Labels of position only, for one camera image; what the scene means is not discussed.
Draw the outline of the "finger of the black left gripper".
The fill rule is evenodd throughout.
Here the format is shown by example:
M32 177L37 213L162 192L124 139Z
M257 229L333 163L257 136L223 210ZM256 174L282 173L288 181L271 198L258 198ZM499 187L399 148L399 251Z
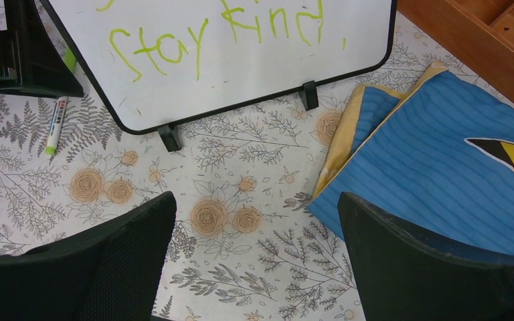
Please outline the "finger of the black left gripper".
M55 98L84 91L48 37L34 1L5 1L0 94Z

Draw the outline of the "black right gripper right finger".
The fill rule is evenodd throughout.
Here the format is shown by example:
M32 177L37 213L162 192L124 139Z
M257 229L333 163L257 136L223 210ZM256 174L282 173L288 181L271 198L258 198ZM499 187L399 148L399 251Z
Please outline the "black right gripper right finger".
M514 320L514 255L455 241L350 192L338 212L368 320Z

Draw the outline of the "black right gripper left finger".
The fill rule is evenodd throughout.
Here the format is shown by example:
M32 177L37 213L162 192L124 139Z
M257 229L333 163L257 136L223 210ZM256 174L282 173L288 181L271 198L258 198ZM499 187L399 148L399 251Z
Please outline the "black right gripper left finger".
M0 256L0 320L152 320L177 203L171 192L95 227Z

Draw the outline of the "white marker pen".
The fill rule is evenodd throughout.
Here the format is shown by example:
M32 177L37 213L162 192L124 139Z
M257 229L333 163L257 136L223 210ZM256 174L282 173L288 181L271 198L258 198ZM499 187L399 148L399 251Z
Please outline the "white marker pen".
M67 96L62 96L56 100L50 129L48 131L46 147L44 150L44 152L48 155L55 155L56 153L68 100L69 97Z

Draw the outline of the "white whiteboard black frame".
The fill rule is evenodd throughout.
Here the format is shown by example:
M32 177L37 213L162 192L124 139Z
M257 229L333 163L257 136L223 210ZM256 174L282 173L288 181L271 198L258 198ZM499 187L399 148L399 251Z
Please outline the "white whiteboard black frame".
M118 126L158 132L376 70L396 1L44 1Z

